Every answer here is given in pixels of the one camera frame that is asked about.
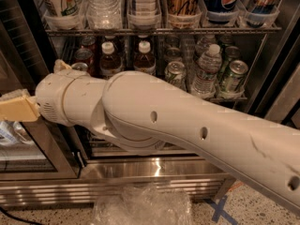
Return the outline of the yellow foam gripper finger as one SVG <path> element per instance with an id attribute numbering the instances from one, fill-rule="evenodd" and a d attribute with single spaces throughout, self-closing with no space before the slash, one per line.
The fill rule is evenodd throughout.
<path id="1" fill-rule="evenodd" d="M 27 89 L 18 89 L 0 97 L 0 121 L 35 122 L 40 117 L 37 98 Z"/>
<path id="2" fill-rule="evenodd" d="M 63 60 L 61 59 L 57 59 L 54 62 L 54 67 L 53 67 L 53 72 L 57 73 L 61 70 L 65 70 L 65 69 L 71 69 L 71 66 L 67 63 L 65 63 Z"/>

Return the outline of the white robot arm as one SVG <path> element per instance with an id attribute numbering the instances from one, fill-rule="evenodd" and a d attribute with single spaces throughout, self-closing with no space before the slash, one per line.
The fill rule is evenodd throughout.
<path id="1" fill-rule="evenodd" d="M 47 75 L 33 94 L 4 94 L 0 116 L 82 126 L 138 155 L 172 143 L 300 214 L 300 130 L 194 97 L 143 72 L 103 80 L 64 67 Z"/>

